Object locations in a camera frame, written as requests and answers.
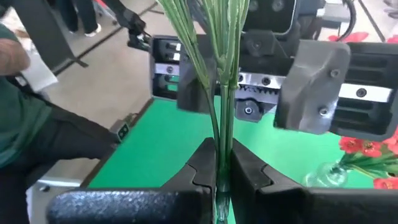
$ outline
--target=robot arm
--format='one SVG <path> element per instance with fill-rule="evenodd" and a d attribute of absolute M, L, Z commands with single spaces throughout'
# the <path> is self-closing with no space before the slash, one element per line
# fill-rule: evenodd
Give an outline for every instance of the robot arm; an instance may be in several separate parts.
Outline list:
<path fill-rule="evenodd" d="M 129 30 L 129 47 L 149 51 L 150 35 L 145 32 L 146 23 L 119 0 L 102 0 L 115 13 L 121 27 Z"/>

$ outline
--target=table edge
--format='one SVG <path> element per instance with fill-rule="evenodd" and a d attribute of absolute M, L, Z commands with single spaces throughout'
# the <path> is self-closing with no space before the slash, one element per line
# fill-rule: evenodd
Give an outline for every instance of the table edge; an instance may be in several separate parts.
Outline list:
<path fill-rule="evenodd" d="M 142 116 L 144 115 L 144 113 L 148 110 L 148 108 L 153 104 L 154 99 L 149 99 L 145 105 L 141 108 L 141 110 L 138 112 L 137 116 L 134 118 L 134 120 L 132 121 L 132 127 L 134 128 L 134 126 L 137 124 L 137 122 L 142 118 Z M 100 172 L 100 170 L 102 169 L 102 167 L 106 164 L 106 162 L 108 161 L 108 159 L 110 157 L 112 157 L 113 153 L 116 150 L 111 151 L 108 155 L 106 155 L 102 160 L 100 160 L 97 165 L 95 165 L 95 167 L 93 168 L 93 170 L 91 170 L 91 172 L 86 176 L 86 178 L 83 180 L 83 182 L 80 184 L 80 187 L 83 188 L 87 188 L 89 186 L 89 184 L 91 183 L 91 181 L 97 176 L 97 174 Z"/>

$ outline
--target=black cable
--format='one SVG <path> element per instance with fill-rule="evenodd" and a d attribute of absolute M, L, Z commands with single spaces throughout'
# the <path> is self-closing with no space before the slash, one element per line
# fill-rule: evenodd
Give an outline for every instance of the black cable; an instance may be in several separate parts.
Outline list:
<path fill-rule="evenodd" d="M 349 10 L 349 24 L 347 27 L 346 32 L 344 32 L 343 35 L 339 36 L 336 41 L 342 41 L 345 38 L 347 38 L 353 31 L 354 26 L 356 24 L 356 9 L 354 5 L 354 0 L 343 0 L 343 4 L 345 4 L 348 7 Z"/>

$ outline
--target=gray floor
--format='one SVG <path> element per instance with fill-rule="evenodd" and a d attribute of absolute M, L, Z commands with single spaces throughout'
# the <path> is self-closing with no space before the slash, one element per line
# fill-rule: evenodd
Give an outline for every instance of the gray floor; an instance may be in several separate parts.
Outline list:
<path fill-rule="evenodd" d="M 154 0 L 124 0 L 123 2 L 133 11 L 141 12 L 153 4 Z M 370 34 L 367 41 L 379 42 L 364 12 L 359 6 L 357 10 L 359 18 L 354 31 L 367 31 Z M 147 23 L 146 31 L 152 35 L 175 35 L 168 20 L 161 14 L 147 12 L 142 19 Z M 75 54 L 82 53 L 117 29 L 107 17 L 102 17 L 98 21 L 103 26 L 103 31 L 93 38 L 86 38 L 82 34 L 70 35 L 63 28 Z M 337 32 L 323 30 L 322 39 L 327 39 L 333 34 Z M 47 89 L 51 100 L 107 128 L 128 113 L 138 112 L 150 98 L 149 57 L 145 52 L 127 47 L 126 42 L 127 30 L 123 29 L 82 58 L 82 61 L 89 64 L 88 68 L 72 65 L 61 73 L 58 76 L 59 83 Z M 60 161 L 48 173 L 48 176 L 84 179 L 96 163 L 97 161 L 86 159 Z M 54 195 L 65 190 L 52 189 L 48 193 L 42 193 L 38 191 L 39 187 L 36 186 L 33 189 L 32 224 L 45 223 L 46 204 Z"/>

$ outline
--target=clear glass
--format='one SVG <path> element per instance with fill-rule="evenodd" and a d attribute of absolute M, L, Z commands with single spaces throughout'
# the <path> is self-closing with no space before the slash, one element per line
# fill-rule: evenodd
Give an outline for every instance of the clear glass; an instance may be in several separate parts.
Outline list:
<path fill-rule="evenodd" d="M 338 162 L 321 164 L 317 170 L 304 177 L 306 187 L 341 188 L 347 183 L 348 170 Z"/>

